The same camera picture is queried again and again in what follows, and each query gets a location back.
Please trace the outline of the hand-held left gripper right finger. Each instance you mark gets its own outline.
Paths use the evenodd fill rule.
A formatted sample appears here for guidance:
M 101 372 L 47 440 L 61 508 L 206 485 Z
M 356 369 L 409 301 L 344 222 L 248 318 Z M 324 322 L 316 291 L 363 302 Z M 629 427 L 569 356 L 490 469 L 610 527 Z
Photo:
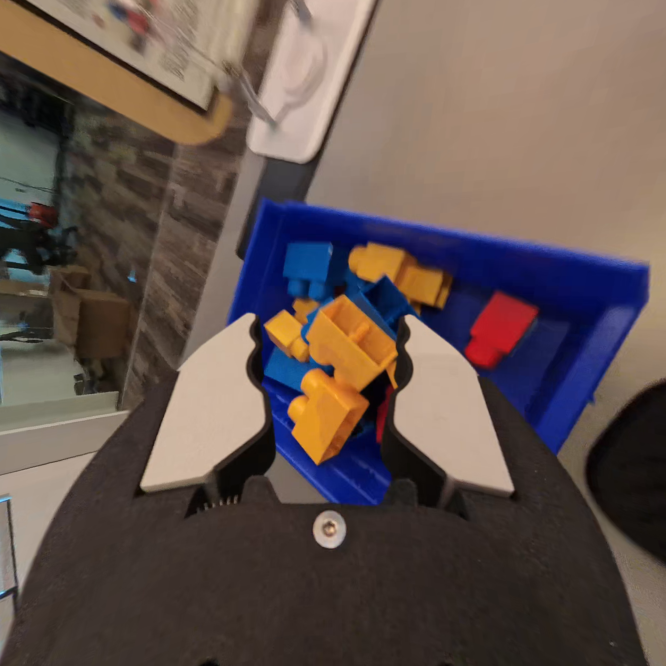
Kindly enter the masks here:
M 511 497 L 514 483 L 470 362 L 413 315 L 401 319 L 396 349 L 381 442 L 392 480 L 411 481 L 418 501 L 450 501 L 461 490 Z

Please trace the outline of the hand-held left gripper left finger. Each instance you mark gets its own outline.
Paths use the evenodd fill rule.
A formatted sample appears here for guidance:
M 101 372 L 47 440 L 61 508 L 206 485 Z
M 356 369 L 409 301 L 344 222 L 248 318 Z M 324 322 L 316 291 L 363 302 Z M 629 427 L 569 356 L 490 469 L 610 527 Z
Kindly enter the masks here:
M 242 494 L 250 478 L 263 476 L 275 459 L 275 435 L 262 381 L 261 322 L 247 313 L 181 365 L 140 490 Z

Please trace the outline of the red one-stud block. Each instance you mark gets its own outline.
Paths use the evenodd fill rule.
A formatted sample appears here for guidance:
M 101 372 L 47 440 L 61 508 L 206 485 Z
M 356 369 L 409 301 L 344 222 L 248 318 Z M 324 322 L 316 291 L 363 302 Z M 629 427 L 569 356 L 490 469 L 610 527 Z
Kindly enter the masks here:
M 476 368 L 495 369 L 533 328 L 539 307 L 496 290 L 470 329 L 464 356 Z

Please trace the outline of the pile of toy blocks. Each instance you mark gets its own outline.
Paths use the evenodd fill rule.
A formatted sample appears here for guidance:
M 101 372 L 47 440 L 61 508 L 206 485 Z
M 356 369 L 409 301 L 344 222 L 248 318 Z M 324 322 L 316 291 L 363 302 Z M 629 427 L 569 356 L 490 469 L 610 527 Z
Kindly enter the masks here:
M 264 325 L 273 345 L 264 373 L 298 393 L 287 409 L 292 436 L 319 465 L 359 426 L 371 406 L 364 390 L 384 375 L 396 386 L 400 321 L 442 310 L 453 276 L 373 242 L 291 242 L 282 275 L 292 305 Z

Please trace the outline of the blue plastic bin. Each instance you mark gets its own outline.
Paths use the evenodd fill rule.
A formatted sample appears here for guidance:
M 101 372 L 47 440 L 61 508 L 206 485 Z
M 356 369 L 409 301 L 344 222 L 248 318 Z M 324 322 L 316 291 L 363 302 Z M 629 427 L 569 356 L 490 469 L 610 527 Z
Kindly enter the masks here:
M 350 250 L 367 242 L 408 251 L 426 266 L 451 272 L 452 295 L 442 312 L 422 315 L 432 330 L 412 334 L 417 387 L 426 406 L 443 412 L 453 397 L 452 362 L 436 360 L 435 337 L 459 352 L 495 291 L 539 308 L 531 332 L 496 370 L 479 370 L 556 454 L 569 436 L 649 298 L 649 267 L 510 238 L 382 219 L 300 203 L 265 200 L 259 208 L 228 323 L 248 312 L 262 322 L 290 306 L 282 275 L 291 242 L 324 242 Z

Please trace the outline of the stack of cardboard boxes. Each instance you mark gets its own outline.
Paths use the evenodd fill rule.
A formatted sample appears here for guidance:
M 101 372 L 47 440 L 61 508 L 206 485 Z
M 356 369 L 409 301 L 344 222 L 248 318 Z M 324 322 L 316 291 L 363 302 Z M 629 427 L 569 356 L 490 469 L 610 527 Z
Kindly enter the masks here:
M 50 268 L 49 297 L 53 337 L 76 358 L 112 360 L 123 356 L 130 323 L 126 299 L 95 289 L 91 273 L 78 265 Z

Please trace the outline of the black wrist rest pad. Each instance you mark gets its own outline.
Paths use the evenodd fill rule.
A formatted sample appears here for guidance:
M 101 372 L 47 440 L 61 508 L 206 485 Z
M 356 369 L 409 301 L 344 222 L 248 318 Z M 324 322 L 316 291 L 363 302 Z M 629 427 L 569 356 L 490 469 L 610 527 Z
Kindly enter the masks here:
M 638 393 L 590 449 L 595 504 L 633 543 L 665 563 L 665 380 Z

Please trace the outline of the red tool case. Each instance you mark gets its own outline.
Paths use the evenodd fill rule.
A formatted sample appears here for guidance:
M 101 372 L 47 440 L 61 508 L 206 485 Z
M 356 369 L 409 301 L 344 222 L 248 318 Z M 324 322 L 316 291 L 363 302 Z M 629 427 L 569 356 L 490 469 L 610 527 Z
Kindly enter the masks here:
M 44 229 L 53 230 L 58 227 L 59 216 L 54 206 L 32 202 L 26 210 L 28 219 L 36 222 Z

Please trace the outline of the printed instruction sheet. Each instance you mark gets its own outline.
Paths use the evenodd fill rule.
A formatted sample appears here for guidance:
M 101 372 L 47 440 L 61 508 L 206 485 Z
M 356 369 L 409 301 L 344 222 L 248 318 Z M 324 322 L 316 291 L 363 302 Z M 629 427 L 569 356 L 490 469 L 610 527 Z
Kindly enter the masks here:
M 77 42 L 204 114 L 242 64 L 258 1 L 18 1 Z

